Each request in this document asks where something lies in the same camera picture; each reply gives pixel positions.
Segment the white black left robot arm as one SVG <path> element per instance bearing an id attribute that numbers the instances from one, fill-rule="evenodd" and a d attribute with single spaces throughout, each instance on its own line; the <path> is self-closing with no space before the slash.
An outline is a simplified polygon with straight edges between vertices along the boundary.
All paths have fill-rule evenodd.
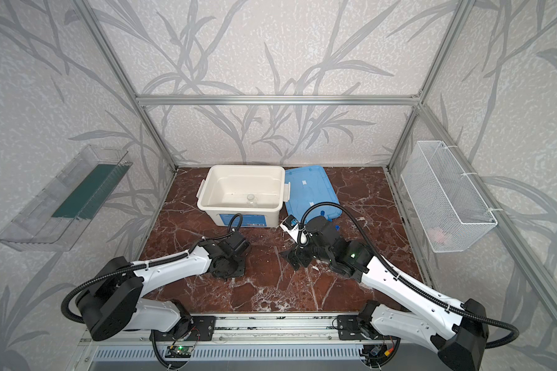
<path id="1" fill-rule="evenodd" d="M 61 312 L 83 323 L 94 341 L 119 332 L 149 330 L 181 339 L 194 327 L 179 302 L 154 301 L 150 292 L 167 284 L 200 275 L 227 280 L 244 275 L 250 247 L 237 230 L 214 239 L 202 239 L 176 254 L 148 261 L 113 258 L 95 278 L 79 285 L 62 302 Z"/>

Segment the white plastic storage bin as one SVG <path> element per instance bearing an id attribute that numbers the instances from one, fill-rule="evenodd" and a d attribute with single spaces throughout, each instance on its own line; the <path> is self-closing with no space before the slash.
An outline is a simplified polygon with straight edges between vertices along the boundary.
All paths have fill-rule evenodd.
<path id="1" fill-rule="evenodd" d="M 254 194 L 256 207 L 247 205 Z M 289 201 L 290 185 L 286 170 L 271 165 L 215 165 L 196 193 L 197 207 L 220 227 L 227 227 L 240 213 L 243 227 L 276 228 L 284 203 Z"/>

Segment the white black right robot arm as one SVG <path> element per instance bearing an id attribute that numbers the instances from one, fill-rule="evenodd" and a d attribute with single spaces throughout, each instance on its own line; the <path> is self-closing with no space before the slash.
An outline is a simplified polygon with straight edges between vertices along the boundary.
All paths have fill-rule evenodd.
<path id="1" fill-rule="evenodd" d="M 451 370 L 478 370 L 489 336 L 486 324 L 454 314 L 461 301 L 442 295 L 388 263 L 361 241 L 347 241 L 332 222 L 317 216 L 300 230 L 294 216 L 280 224 L 296 245 L 282 256 L 294 269 L 308 267 L 317 259 L 329 268 L 399 303 L 392 309 L 369 301 L 349 324 L 345 335 L 366 339 L 388 337 L 410 341 L 435 352 Z"/>

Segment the small clear glass beaker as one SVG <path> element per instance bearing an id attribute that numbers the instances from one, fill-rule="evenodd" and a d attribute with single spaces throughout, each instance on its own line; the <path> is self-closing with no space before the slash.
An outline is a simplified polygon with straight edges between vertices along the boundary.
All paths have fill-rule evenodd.
<path id="1" fill-rule="evenodd" d="M 257 206 L 257 199 L 254 194 L 247 195 L 247 205 L 249 207 L 256 207 Z"/>

